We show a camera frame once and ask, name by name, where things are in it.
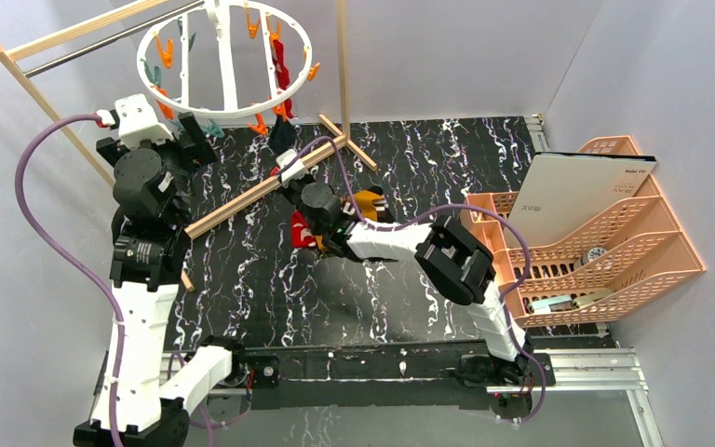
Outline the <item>white round clip hanger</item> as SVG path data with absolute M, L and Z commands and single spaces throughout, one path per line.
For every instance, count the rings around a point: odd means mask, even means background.
M 259 36 L 264 47 L 265 69 L 270 96 L 269 99 L 264 102 L 254 103 L 246 107 L 240 107 L 237 102 L 235 63 L 230 33 L 230 9 L 232 7 L 243 7 L 247 11 L 252 9 L 257 11 L 259 19 L 248 22 L 249 34 L 253 38 Z M 207 12 L 215 28 L 221 84 L 223 87 L 223 107 L 220 110 L 196 108 L 190 103 L 190 67 L 192 66 L 190 62 L 190 51 L 191 43 L 194 39 L 190 34 L 188 16 L 198 10 Z M 278 78 L 281 74 L 281 58 L 275 50 L 275 43 L 279 41 L 280 29 L 270 29 L 271 18 L 276 18 L 286 23 L 302 40 L 304 55 L 303 68 L 297 77 L 287 84 L 282 84 Z M 147 49 L 149 45 L 156 40 L 158 33 L 172 22 L 179 24 L 181 32 L 180 43 L 183 45 L 179 71 L 182 92 L 178 98 L 166 96 L 165 91 L 161 88 L 159 83 L 147 74 Z M 138 47 L 136 64 L 141 81 L 148 88 L 149 94 L 157 100 L 159 104 L 179 114 L 193 113 L 201 117 L 217 119 L 236 119 L 243 116 L 257 115 L 278 105 L 283 106 L 285 102 L 290 100 L 293 94 L 302 87 L 304 82 L 311 81 L 316 77 L 319 69 L 319 64 L 313 60 L 313 48 L 310 38 L 302 25 L 298 24 L 285 12 L 256 1 L 201 1 L 189 7 L 183 7 L 179 12 L 172 12 L 168 19 L 162 19 L 148 28 L 147 34 L 143 37 Z

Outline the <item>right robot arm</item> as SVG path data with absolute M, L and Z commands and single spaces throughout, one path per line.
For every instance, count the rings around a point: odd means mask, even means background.
M 507 293 L 497 283 L 493 253 L 446 207 L 399 223 L 374 185 L 342 198 L 333 186 L 310 175 L 282 184 L 281 193 L 302 215 L 325 251 L 354 262 L 416 263 L 445 299 L 465 308 L 479 330 L 491 364 L 488 373 L 469 372 L 475 384 L 518 385 L 530 392 L 544 368 L 533 357 L 526 332 L 512 317 Z

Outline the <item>mustard yellow sock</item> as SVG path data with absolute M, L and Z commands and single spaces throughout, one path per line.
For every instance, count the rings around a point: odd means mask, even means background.
M 354 194 L 354 199 L 364 218 L 381 224 L 394 222 L 392 213 L 388 210 L 387 201 L 381 188 L 373 187 Z

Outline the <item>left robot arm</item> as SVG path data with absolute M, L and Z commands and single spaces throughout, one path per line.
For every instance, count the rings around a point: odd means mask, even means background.
M 209 336 L 168 380 L 161 377 L 169 312 L 190 239 L 190 181 L 216 160 L 194 115 L 172 133 L 155 113 L 100 110 L 116 138 L 97 142 L 113 167 L 117 210 L 109 277 L 117 304 L 101 388 L 76 446 L 181 446 L 191 413 L 218 386 L 250 390 L 252 373 L 238 341 Z

